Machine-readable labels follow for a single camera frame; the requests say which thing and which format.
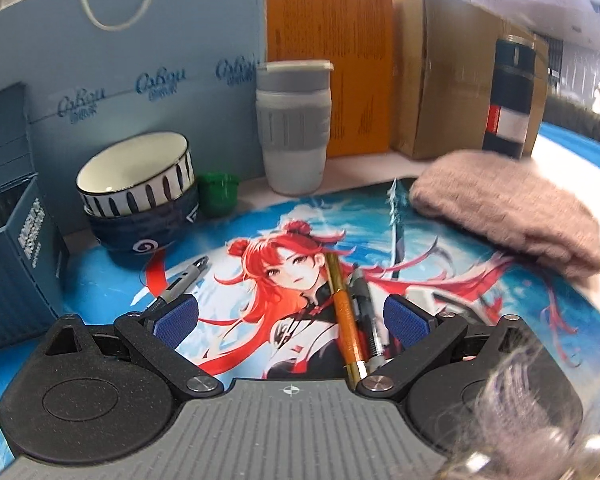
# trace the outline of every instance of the anime face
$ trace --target anime face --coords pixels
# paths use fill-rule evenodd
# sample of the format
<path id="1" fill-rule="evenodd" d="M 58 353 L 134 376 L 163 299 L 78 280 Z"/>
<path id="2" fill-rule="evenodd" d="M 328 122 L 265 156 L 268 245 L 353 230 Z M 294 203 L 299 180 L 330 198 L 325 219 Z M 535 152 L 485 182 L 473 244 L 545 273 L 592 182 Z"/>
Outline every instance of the anime face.
<path id="1" fill-rule="evenodd" d="M 281 263 L 267 267 L 267 277 L 277 286 L 302 292 L 310 290 L 320 278 L 324 255 L 306 256 L 282 247 L 277 250 Z"/>

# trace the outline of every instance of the pen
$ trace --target pen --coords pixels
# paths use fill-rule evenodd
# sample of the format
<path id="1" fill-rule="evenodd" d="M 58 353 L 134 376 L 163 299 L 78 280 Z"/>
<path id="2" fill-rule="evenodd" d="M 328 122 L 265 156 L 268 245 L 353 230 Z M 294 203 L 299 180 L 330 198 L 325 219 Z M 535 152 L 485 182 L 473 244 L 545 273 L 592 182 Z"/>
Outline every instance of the pen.
<path id="1" fill-rule="evenodd" d="M 349 293 L 344 284 L 338 255 L 335 253 L 326 253 L 324 257 L 327 263 L 329 286 L 333 295 L 333 304 L 340 330 L 342 356 L 344 357 L 345 368 L 349 378 L 349 386 L 355 389 L 356 384 L 366 377 L 365 361 L 362 355 L 362 348 L 360 347 L 360 340 L 358 339 L 356 318 L 353 315 Z"/>
<path id="2" fill-rule="evenodd" d="M 349 291 L 354 303 L 358 305 L 360 327 L 365 334 L 366 344 L 369 348 L 369 361 L 366 362 L 366 369 L 372 373 L 376 368 L 386 363 L 384 358 L 384 348 L 378 335 L 376 326 L 376 311 L 371 301 L 369 286 L 365 280 L 365 274 L 359 266 L 354 265 L 353 273 L 349 277 Z"/>
<path id="3" fill-rule="evenodd" d="M 202 258 L 193 262 L 171 285 L 158 295 L 155 301 L 145 310 L 145 313 L 150 314 L 164 307 L 167 303 L 171 303 L 171 301 L 175 300 L 181 294 L 184 294 L 191 284 L 199 278 L 202 271 L 205 270 L 208 261 L 209 258 L 207 256 L 202 256 Z"/>

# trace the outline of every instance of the green plastic container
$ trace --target green plastic container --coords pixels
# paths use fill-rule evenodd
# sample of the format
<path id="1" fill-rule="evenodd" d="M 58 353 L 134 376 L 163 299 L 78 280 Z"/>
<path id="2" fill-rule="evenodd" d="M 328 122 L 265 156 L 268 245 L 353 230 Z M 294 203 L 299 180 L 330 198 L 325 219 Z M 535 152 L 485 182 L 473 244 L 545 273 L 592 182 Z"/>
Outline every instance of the green plastic container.
<path id="1" fill-rule="evenodd" d="M 238 177 L 228 173 L 205 173 L 198 178 L 200 210 L 207 218 L 232 213 L 238 202 Z"/>

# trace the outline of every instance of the table surface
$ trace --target table surface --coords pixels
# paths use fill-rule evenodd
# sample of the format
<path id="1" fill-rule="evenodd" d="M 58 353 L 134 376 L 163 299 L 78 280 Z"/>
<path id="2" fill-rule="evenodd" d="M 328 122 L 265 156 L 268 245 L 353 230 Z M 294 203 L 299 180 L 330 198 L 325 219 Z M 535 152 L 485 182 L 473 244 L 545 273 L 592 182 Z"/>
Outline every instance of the table surface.
<path id="1" fill-rule="evenodd" d="M 416 162 L 399 153 L 359 155 L 327 160 L 324 181 L 316 194 L 386 182 L 395 177 L 419 176 L 429 162 Z M 539 136 L 531 158 L 523 164 L 557 186 L 571 191 L 600 222 L 600 168 L 569 150 Z M 288 200 L 267 187 L 264 178 L 240 184 L 240 209 L 268 206 Z M 600 274 L 573 285 L 600 311 Z"/>

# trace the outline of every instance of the blue printed logo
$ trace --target blue printed logo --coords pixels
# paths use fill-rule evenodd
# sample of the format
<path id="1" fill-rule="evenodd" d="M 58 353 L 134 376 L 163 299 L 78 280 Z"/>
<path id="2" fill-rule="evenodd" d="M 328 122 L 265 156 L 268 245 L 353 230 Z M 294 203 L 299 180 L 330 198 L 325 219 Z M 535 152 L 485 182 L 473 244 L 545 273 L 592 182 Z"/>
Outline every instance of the blue printed logo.
<path id="1" fill-rule="evenodd" d="M 256 62 L 247 61 L 244 56 L 238 56 L 234 62 L 221 59 L 216 65 L 216 77 L 226 81 L 227 86 L 236 86 L 253 81 L 256 75 Z"/>
<path id="2" fill-rule="evenodd" d="M 105 98 L 104 88 L 89 91 L 80 88 L 75 92 L 75 98 L 65 95 L 58 103 L 58 117 L 69 117 L 69 122 L 75 124 L 79 121 L 93 117 L 98 113 L 98 101 Z"/>
<path id="3" fill-rule="evenodd" d="M 136 79 L 136 92 L 140 95 L 147 94 L 149 101 L 158 101 L 178 92 L 178 83 L 186 79 L 184 69 L 169 72 L 161 66 L 156 72 L 155 77 L 149 76 L 144 72 Z"/>

